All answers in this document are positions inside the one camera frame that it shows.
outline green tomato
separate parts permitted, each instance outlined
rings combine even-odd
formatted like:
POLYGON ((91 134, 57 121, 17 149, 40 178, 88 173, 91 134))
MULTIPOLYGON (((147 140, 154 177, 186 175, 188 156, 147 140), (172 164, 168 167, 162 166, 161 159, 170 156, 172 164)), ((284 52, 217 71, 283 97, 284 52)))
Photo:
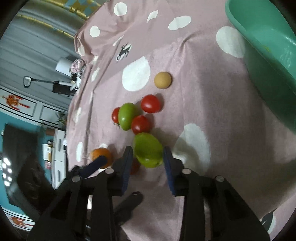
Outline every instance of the green tomato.
POLYGON ((137 107, 133 103, 125 103, 120 107, 118 120, 120 127, 127 131, 131 128, 133 119, 138 115, 137 107))
POLYGON ((138 161, 145 167, 153 168, 163 162, 163 147, 149 133, 137 134, 133 140, 133 151, 138 161))

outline box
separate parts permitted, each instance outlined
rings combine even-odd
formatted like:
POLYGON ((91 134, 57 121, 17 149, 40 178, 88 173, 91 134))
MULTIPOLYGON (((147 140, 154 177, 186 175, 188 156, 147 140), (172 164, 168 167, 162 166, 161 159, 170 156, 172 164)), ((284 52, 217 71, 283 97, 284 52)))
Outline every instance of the box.
POLYGON ((43 159, 46 161, 52 161, 52 146, 48 144, 42 144, 43 159))
POLYGON ((44 167, 47 170, 50 170, 52 163, 50 161, 44 161, 44 167))

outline tan ball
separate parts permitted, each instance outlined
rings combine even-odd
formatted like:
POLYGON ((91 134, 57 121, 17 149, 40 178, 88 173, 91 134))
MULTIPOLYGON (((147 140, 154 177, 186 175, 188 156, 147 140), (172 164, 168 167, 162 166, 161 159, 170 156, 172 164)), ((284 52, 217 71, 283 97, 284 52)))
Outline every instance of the tan ball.
POLYGON ((172 83, 172 77, 168 72, 159 72, 154 78, 154 84, 159 89, 166 89, 172 83))

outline red tomato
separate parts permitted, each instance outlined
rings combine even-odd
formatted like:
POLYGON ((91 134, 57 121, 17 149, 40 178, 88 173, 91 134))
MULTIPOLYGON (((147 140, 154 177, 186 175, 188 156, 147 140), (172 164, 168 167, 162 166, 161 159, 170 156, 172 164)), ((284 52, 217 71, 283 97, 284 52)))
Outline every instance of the red tomato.
POLYGON ((135 135, 142 132, 150 132, 151 124, 145 116, 139 115, 133 119, 133 122, 131 123, 131 129, 135 135))
POLYGON ((117 108, 115 108, 114 110, 113 110, 113 112, 112 112, 112 121, 114 122, 114 123, 116 123, 116 124, 119 124, 119 121, 118 121, 118 112, 119 112, 119 109, 120 109, 120 107, 117 107, 117 108))
POLYGON ((156 113, 161 109, 160 101, 155 95, 146 95, 141 101, 141 108, 147 113, 156 113))

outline orange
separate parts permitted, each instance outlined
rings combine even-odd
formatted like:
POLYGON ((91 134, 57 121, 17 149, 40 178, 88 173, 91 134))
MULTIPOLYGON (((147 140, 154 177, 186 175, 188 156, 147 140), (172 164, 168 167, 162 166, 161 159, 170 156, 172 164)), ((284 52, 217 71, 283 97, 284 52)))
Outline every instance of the orange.
POLYGON ((101 169, 107 168, 107 167, 109 167, 109 166, 112 165, 112 163, 113 163, 113 157, 112 157, 111 152, 108 149, 102 147, 102 148, 94 149, 91 152, 91 160, 92 161, 94 161, 95 159, 97 159, 99 156, 105 156, 107 158, 106 165, 102 166, 101 169))

